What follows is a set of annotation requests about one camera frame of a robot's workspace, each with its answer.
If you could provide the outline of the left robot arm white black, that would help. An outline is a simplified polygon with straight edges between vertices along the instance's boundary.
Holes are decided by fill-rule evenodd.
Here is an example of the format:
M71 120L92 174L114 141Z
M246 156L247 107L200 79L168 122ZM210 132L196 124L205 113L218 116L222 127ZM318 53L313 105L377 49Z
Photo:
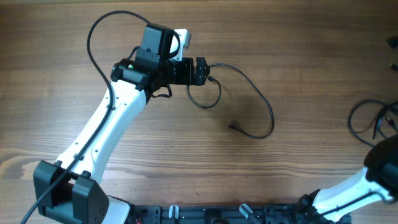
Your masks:
M133 119L161 88L201 86L210 68L203 57L189 58L186 29L148 23L141 45L116 63L106 93L83 131L54 163L34 170L38 212L60 223L139 223L135 206L100 187L104 170Z

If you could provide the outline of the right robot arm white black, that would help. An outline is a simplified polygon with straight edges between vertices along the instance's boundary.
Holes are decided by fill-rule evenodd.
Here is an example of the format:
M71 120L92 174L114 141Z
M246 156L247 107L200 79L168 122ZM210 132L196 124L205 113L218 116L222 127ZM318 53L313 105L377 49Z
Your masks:
M397 135L377 143L363 168L329 189L302 198L297 208L307 223L336 223L344 215L370 203L397 202Z

